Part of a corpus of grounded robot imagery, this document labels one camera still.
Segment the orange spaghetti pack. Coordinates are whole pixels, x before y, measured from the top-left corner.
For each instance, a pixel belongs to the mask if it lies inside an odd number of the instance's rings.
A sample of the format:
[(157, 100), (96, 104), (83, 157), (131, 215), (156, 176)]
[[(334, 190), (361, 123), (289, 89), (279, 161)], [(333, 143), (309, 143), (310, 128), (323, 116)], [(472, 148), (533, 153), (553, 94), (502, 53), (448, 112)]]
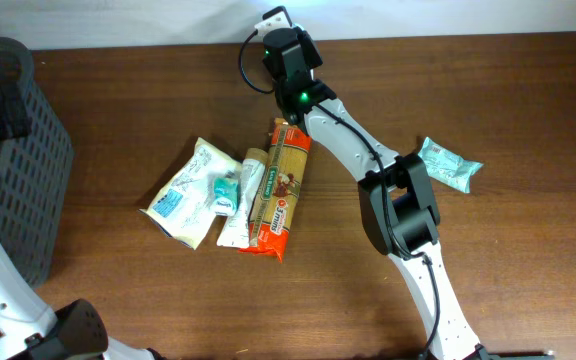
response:
[(311, 138), (284, 119), (274, 120), (268, 159), (249, 216), (249, 246), (240, 253), (283, 261), (311, 147)]

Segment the small teal tissue pack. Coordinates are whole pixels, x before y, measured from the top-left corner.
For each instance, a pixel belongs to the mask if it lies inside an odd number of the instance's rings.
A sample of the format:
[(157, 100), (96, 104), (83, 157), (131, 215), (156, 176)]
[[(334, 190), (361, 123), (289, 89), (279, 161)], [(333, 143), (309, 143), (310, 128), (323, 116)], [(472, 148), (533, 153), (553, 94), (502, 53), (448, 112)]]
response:
[(219, 216), (232, 216), (239, 205), (239, 182), (234, 178), (216, 178), (211, 209)]

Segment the white cream food pouch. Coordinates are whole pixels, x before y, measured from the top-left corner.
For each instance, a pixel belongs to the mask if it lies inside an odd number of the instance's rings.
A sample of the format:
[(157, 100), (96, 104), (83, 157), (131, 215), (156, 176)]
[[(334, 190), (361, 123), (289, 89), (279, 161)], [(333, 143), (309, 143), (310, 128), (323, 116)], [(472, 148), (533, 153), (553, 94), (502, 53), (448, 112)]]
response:
[(196, 249), (216, 218), (214, 181), (237, 179), (241, 171), (240, 162), (199, 138), (192, 157), (141, 212), (168, 237)]

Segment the white beige tube pack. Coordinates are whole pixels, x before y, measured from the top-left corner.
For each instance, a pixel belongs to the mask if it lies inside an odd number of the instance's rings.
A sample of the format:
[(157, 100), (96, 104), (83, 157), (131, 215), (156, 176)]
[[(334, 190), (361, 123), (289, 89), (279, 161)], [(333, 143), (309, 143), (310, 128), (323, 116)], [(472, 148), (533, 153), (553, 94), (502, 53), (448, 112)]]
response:
[(234, 215), (227, 216), (217, 239), (218, 246), (240, 249), (249, 247), (249, 215), (265, 173), (267, 159), (268, 153), (264, 150), (258, 148), (247, 150), (241, 172), (237, 178), (239, 182), (239, 205)]

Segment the teal wet wipes pack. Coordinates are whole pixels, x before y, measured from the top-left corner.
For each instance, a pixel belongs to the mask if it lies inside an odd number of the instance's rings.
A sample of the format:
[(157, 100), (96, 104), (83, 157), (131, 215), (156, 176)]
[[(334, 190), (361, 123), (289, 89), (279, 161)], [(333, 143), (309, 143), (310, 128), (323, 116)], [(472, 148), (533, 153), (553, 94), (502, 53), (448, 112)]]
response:
[(470, 179), (483, 164), (465, 160), (426, 137), (418, 153), (426, 165), (428, 175), (462, 193), (470, 193)]

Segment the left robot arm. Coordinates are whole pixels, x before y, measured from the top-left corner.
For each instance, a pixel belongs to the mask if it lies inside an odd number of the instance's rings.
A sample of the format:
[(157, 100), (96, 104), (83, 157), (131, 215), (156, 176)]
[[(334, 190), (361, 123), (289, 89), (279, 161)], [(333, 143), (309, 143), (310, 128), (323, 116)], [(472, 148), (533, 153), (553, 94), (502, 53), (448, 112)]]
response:
[(159, 359), (107, 334), (91, 303), (55, 311), (27, 284), (0, 243), (0, 359)]

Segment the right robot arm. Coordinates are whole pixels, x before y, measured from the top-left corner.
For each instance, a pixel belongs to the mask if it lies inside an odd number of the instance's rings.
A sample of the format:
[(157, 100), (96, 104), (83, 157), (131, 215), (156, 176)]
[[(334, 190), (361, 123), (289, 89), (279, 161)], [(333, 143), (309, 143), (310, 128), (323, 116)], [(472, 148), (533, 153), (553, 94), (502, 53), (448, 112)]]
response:
[(420, 358), (488, 359), (468, 324), (442, 259), (440, 214), (422, 159), (382, 145), (314, 75), (322, 65), (308, 32), (285, 7), (265, 13), (255, 31), (285, 120), (324, 146), (358, 186), (362, 224), (374, 248), (400, 271), (426, 331)]

